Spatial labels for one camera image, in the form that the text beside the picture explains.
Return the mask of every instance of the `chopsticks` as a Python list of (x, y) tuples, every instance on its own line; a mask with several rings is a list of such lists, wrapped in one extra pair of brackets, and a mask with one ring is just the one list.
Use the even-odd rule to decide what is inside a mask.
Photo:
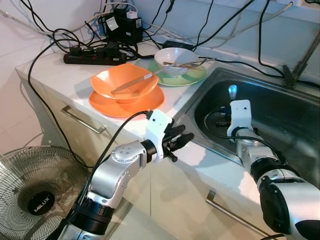
[[(195, 69), (195, 70), (199, 70), (197, 67), (206, 63), (206, 62), (210, 62), (210, 61), (214, 61), (216, 60), (215, 58), (207, 58), (205, 57), (203, 60), (201, 61), (192, 61), (192, 62), (187, 62), (187, 63), (183, 63), (183, 64), (175, 64), (175, 67), (181, 67), (181, 68), (189, 68), (191, 65), (191, 67), (193, 68), (190, 68), (190, 69)], [(172, 62), (167, 62), (167, 61), (164, 61), (163, 62), (164, 65), (168, 65), (168, 64), (173, 64)]]
[(166, 67), (164, 67), (164, 68), (162, 68), (162, 69), (159, 69), (158, 71), (150, 72), (150, 73), (148, 73), (147, 75), (144, 75), (144, 76), (141, 76), (141, 77), (139, 77), (139, 78), (137, 78), (137, 79), (135, 79), (135, 80), (129, 81), (129, 82), (127, 82), (127, 83), (125, 83), (125, 84), (117, 87), (115, 90), (112, 90), (111, 93), (112, 93), (112, 94), (115, 94), (115, 93), (117, 93), (117, 92), (119, 92), (119, 91), (121, 91), (121, 90), (123, 90), (123, 89), (126, 89), (126, 88), (128, 88), (128, 87), (130, 87), (130, 86), (132, 86), (132, 85), (135, 85), (135, 84), (141, 82), (142, 80), (149, 79), (149, 78), (151, 78), (152, 76), (154, 76), (154, 75), (156, 75), (156, 74), (158, 74), (158, 73), (161, 73), (161, 72), (164, 71), (165, 69), (168, 69), (168, 68), (173, 67), (174, 65), (175, 65), (174, 63), (173, 63), (173, 64), (170, 64), (170, 65), (168, 65), (168, 66), (166, 66)]
[[(167, 62), (164, 61), (163, 62), (164, 65), (170, 65), (173, 64), (172, 62)], [(199, 69), (197, 66), (192, 66), (192, 65), (187, 65), (187, 64), (174, 64), (174, 67), (178, 67), (178, 68), (186, 68), (186, 69), (192, 69), (192, 70), (197, 70), (197, 71), (201, 71), (201, 69)]]

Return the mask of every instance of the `electric fan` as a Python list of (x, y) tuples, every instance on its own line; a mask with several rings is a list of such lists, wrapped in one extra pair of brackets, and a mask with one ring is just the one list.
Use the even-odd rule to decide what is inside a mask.
[(0, 158), (0, 240), (46, 239), (88, 176), (63, 147), (27, 147)]

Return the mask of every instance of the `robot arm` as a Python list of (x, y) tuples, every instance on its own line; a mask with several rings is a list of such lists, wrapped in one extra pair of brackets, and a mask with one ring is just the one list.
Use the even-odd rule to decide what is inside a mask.
[[(248, 100), (230, 103), (229, 137), (254, 137), (263, 140), (251, 126)], [(252, 175), (260, 192), (265, 223), (288, 240), (320, 239), (320, 191), (281, 161), (264, 144), (248, 139), (235, 139), (236, 154)]]
[(61, 232), (59, 240), (103, 240), (129, 181), (150, 162), (177, 157), (172, 152), (184, 147), (194, 137), (181, 135), (184, 125), (172, 128), (173, 119), (159, 110), (149, 118), (143, 142), (117, 146), (93, 174), (81, 205), (75, 204), (76, 217)]

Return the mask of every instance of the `black power cord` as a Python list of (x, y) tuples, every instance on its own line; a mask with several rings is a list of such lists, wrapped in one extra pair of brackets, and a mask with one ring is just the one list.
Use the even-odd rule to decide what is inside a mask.
[(59, 131), (61, 132), (61, 134), (62, 134), (62, 136), (63, 136), (63, 138), (64, 138), (64, 140), (65, 140), (65, 142), (66, 142), (66, 144), (67, 144), (67, 146), (68, 146), (68, 148), (69, 148), (69, 150), (71, 151), (71, 154), (72, 154), (74, 160), (76, 160), (81, 166), (83, 166), (83, 167), (85, 167), (85, 168), (92, 168), (92, 166), (87, 166), (86, 164), (83, 164), (82, 162), (80, 162), (80, 161), (77, 159), (75, 153), (73, 152), (73, 150), (72, 150), (72, 148), (71, 148), (71, 146), (70, 146), (70, 143), (69, 143), (69, 141), (68, 141), (68, 139), (67, 139), (64, 131), (62, 130), (62, 128), (60, 127), (60, 125), (59, 125), (59, 123), (58, 123), (58, 120), (57, 120), (55, 114), (53, 113), (53, 111), (51, 110), (51, 108), (49, 107), (49, 105), (46, 103), (46, 101), (40, 96), (40, 94), (37, 92), (37, 90), (35, 89), (35, 87), (32, 85), (32, 82), (31, 82), (31, 73), (32, 73), (32, 70), (33, 70), (33, 68), (34, 68), (34, 66), (35, 66), (36, 61), (37, 61), (37, 60), (40, 58), (40, 56), (41, 56), (42, 54), (44, 54), (49, 48), (51, 48), (54, 44), (56, 44), (57, 41), (61, 42), (61, 41), (67, 41), (67, 40), (66, 40), (66, 39), (55, 40), (54, 42), (52, 42), (52, 43), (50, 43), (48, 46), (46, 46), (46, 47), (33, 59), (31, 65), (30, 65), (29, 71), (28, 71), (27, 81), (28, 81), (28, 84), (29, 84), (30, 88), (34, 91), (35, 95), (41, 100), (41, 102), (46, 106), (46, 108), (48, 109), (48, 111), (49, 111), (50, 114), (52, 115), (52, 118), (53, 118), (53, 120), (54, 120), (57, 128), (58, 128)]
[(104, 3), (105, 3), (105, 5), (104, 5), (103, 10), (102, 10), (103, 13), (106, 11), (108, 0), (105, 0)]
[(319, 0), (314, 0), (314, 1), (305, 0), (305, 2), (308, 3), (308, 4), (319, 4), (320, 5), (320, 1)]
[(277, 71), (280, 75), (281, 75), (281, 78), (285, 78), (285, 75), (282, 71), (280, 71), (279, 69), (277, 69), (276, 67), (274, 66), (271, 66), (271, 65), (268, 65), (268, 64), (265, 64), (265, 63), (262, 63), (261, 62), (261, 35), (262, 35), (262, 20), (263, 20), (263, 17), (264, 17), (264, 14), (268, 8), (268, 5), (270, 3), (270, 0), (266, 0), (266, 3), (264, 5), (264, 8), (261, 12), (261, 15), (260, 15), (260, 19), (259, 19), (259, 39), (258, 39), (258, 62), (261, 66), (264, 66), (264, 67), (268, 67), (270, 69), (273, 69), (275, 71)]
[(117, 42), (120, 43), (120, 50), (125, 51), (127, 53), (130, 53), (131, 55), (127, 55), (127, 60), (134, 61), (137, 59), (153, 59), (154, 55), (141, 55), (139, 54), (139, 47), (135, 42), (128, 41), (126, 39), (120, 39), (120, 38), (110, 38), (110, 39), (102, 39), (97, 41), (92, 41), (88, 44), (88, 47), (105, 47), (108, 42)]
[(152, 34), (152, 36), (156, 35), (160, 31), (160, 29), (165, 25), (167, 17), (168, 17), (168, 13), (165, 13), (165, 17), (164, 17), (164, 20), (163, 20), (161, 26)]
[(230, 23), (232, 21), (232, 19), (234, 19), (238, 14), (240, 14), (243, 10), (245, 10), (250, 4), (252, 4), (255, 0), (250, 0), (249, 2), (247, 2), (242, 8), (240, 8), (235, 14), (233, 14), (227, 21), (225, 21), (224, 24), (222, 24), (218, 30), (216, 30), (214, 32), (214, 34), (212, 34), (210, 37), (208, 37), (206, 40), (196, 44), (194, 47), (198, 47), (202, 44), (207, 43), (208, 41), (210, 41), (212, 38), (214, 38), (228, 23)]
[(271, 236), (266, 236), (264, 238), (261, 238), (260, 240), (271, 240), (271, 239), (275, 239), (275, 238), (281, 238), (281, 237), (284, 237), (284, 236), (285, 235), (280, 233), (280, 234), (275, 234), (275, 235), (271, 235)]
[[(120, 131), (125, 127), (125, 125), (131, 121), (133, 118), (142, 115), (142, 114), (147, 114), (148, 111), (140, 111), (135, 113), (134, 115), (130, 116), (126, 121), (124, 121), (122, 123), (122, 125), (118, 128), (118, 130), (115, 132), (115, 134), (113, 135), (113, 137), (111, 138), (109, 144), (106, 146), (106, 148), (104, 149), (104, 151), (102, 152), (102, 154), (100, 155), (99, 159), (97, 160), (96, 164), (94, 165), (92, 172), (89, 176), (88, 181), (86, 182), (85, 186), (83, 187), (82, 191), (79, 193), (76, 202), (81, 205), (85, 199), (85, 196), (87, 194), (87, 191), (89, 189), (89, 185), (91, 184), (91, 180), (93, 178), (93, 175), (95, 173), (95, 171), (97, 170), (97, 168), (99, 167), (100, 164), (102, 164), (107, 158), (105, 158), (105, 155), (107, 154), (107, 152), (110, 150), (110, 147), (112, 146), (112, 144), (114, 143), (115, 139), (117, 138), (117, 136), (119, 135)], [(67, 217), (60, 223), (60, 225), (49, 235), (49, 237), (47, 238), (47, 240), (55, 240), (57, 239), (57, 237), (59, 237), (59, 234), (61, 232), (61, 230), (68, 225), (72, 219), (76, 216), (76, 212), (73, 211), (72, 209), (69, 211)]]
[(215, 133), (214, 131), (212, 131), (208, 125), (207, 125), (207, 118), (208, 116), (210, 116), (211, 114), (214, 113), (218, 113), (218, 111), (214, 111), (214, 112), (210, 112), (208, 113), (205, 117), (204, 117), (204, 126), (210, 131), (210, 133), (212, 133), (214, 136), (220, 138), (220, 139), (244, 139), (244, 140), (253, 140), (253, 141), (257, 141), (259, 143), (262, 143), (263, 145), (267, 146), (268, 148), (270, 148), (273, 153), (277, 156), (277, 158), (281, 161), (283, 159), (283, 156), (280, 155), (280, 152), (274, 147), (272, 146), (270, 143), (267, 143), (266, 141), (257, 138), (257, 137), (252, 137), (252, 136), (222, 136), (219, 135), (217, 133)]
[[(200, 56), (199, 58), (200, 58), (200, 59), (204, 59), (204, 58), (212, 59), (212, 57), (204, 57), (204, 56)], [(257, 70), (259, 73), (261, 73), (261, 74), (263, 74), (263, 75), (266, 75), (266, 76), (268, 76), (268, 77), (272, 77), (272, 78), (282, 78), (281, 76), (278, 76), (278, 75), (268, 74), (268, 73), (260, 70), (259, 68), (255, 67), (255, 66), (253, 66), (253, 65), (251, 65), (251, 64), (249, 64), (249, 63), (243, 62), (243, 61), (227, 61), (227, 60), (221, 60), (221, 59), (218, 59), (218, 58), (215, 58), (214, 60), (217, 61), (217, 62), (226, 63), (226, 64), (242, 64), (242, 65), (246, 65), (246, 66)]]
[[(53, 40), (56, 40), (54, 35), (55, 35), (55, 31), (53, 31), (52, 29), (49, 29), (47, 27), (47, 25), (44, 23), (44, 21), (39, 17), (39, 15), (34, 11), (33, 7), (32, 7), (32, 4), (30, 2), (30, 0), (27, 0), (28, 4), (24, 1), (24, 0), (20, 0), (20, 2), (31, 12), (31, 16), (32, 16), (32, 19), (34, 21), (34, 24), (42, 31), (44, 32), (44, 29), (46, 29), (48, 32), (51, 32), (52, 35), (49, 35), (47, 34), (47, 36)], [(38, 19), (38, 21), (40, 21), (40, 23), (43, 25), (44, 29), (39, 25), (38, 21), (36, 20), (36, 18)], [(83, 42), (80, 42), (79, 41), (79, 38), (71, 31), (67, 30), (67, 29), (64, 29), (64, 28), (60, 28), (61, 30), (65, 31), (65, 32), (68, 32), (69, 34), (72, 34), (73, 36), (75, 36), (75, 38), (67, 35), (66, 33), (63, 33), (63, 35), (65, 37), (67, 37), (68, 39), (70, 39), (71, 41), (75, 41), (77, 40), (78, 44), (80, 45), (85, 45), (85, 43)], [(58, 48), (60, 50), (62, 50), (63, 52), (67, 53), (67, 51), (65, 49), (67, 49), (68, 47), (67, 46), (63, 46), (61, 45), (59, 42), (56, 43), (56, 45), (58, 46)]]
[(156, 15), (154, 16), (151, 24), (154, 24), (155, 23), (155, 20), (157, 19), (158, 15), (159, 15), (159, 12), (160, 12), (160, 9), (162, 7), (162, 5), (164, 4), (165, 0), (162, 0), (161, 3), (160, 3), (160, 6), (158, 8), (158, 11), (156, 12)]
[(156, 45), (156, 47), (160, 50), (161, 47), (159, 46), (159, 43), (156, 42), (151, 36), (150, 34), (146, 31), (146, 30), (143, 30), (145, 32), (145, 34), (147, 34), (147, 36), (150, 38), (150, 40)]
[(210, 11), (211, 11), (211, 8), (212, 8), (212, 5), (214, 4), (214, 1), (215, 0), (212, 0), (211, 1), (211, 4), (210, 4), (210, 7), (209, 7), (209, 10), (208, 10), (208, 13), (206, 15), (206, 19), (205, 19), (205, 23), (204, 25), (202, 26), (201, 30), (199, 31), (199, 34), (198, 34), (198, 37), (197, 37), (197, 40), (196, 40), (196, 44), (195, 44), (195, 47), (192, 51), (195, 51), (197, 49), (197, 46), (199, 44), (199, 40), (200, 40), (200, 34), (202, 33), (202, 30), (205, 28), (205, 26), (207, 25), (208, 23), (208, 19), (209, 19), (209, 16), (210, 16)]

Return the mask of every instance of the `cabinet drawer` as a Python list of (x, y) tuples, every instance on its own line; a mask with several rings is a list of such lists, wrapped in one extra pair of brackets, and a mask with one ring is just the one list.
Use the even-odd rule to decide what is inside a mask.
[[(53, 111), (59, 125), (61, 126), (64, 134), (66, 135), (72, 150), (77, 153), (87, 165), (93, 166), (101, 153), (104, 151), (105, 147), (110, 142), (114, 133), (117, 129), (110, 129), (108, 125), (103, 125), (101, 122), (93, 119), (87, 114), (81, 112), (74, 107), (67, 109), (66, 113), (61, 112), (67, 104), (62, 100), (58, 99), (54, 94), (49, 92), (47, 89), (43, 88), (41, 85), (37, 84), (36, 89), (39, 91), (40, 95), (48, 103), (51, 110)], [(52, 122), (54, 123), (51, 114), (48, 112)], [(102, 126), (105, 130), (99, 134), (83, 124), (79, 123), (78, 118), (81, 121), (88, 124), (94, 129), (99, 129)], [(116, 138), (116, 141), (111, 146), (110, 151), (117, 145), (129, 143), (135, 139), (130, 139), (124, 133), (120, 133)], [(146, 215), (150, 215), (150, 167), (146, 166), (141, 172), (139, 172), (133, 179), (130, 180), (128, 188), (123, 195), (129, 202), (131, 202), (136, 208), (144, 212)]]
[[(259, 240), (251, 231), (208, 203), (211, 187), (168, 160), (153, 164), (151, 169), (151, 217), (179, 240)], [(217, 192), (220, 205), (249, 223), (272, 234), (262, 216)]]

